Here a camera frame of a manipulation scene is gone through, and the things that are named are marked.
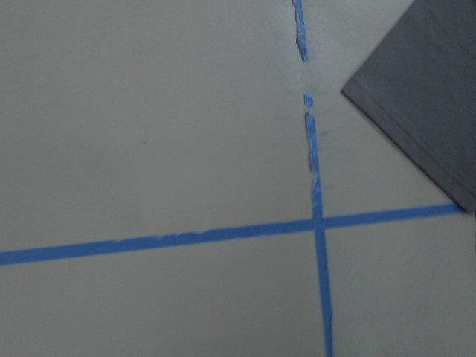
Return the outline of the brown t-shirt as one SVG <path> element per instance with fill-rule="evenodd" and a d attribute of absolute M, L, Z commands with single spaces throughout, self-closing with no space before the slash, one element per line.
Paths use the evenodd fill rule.
<path fill-rule="evenodd" d="M 475 211 L 475 3 L 414 1 L 341 93 Z"/>

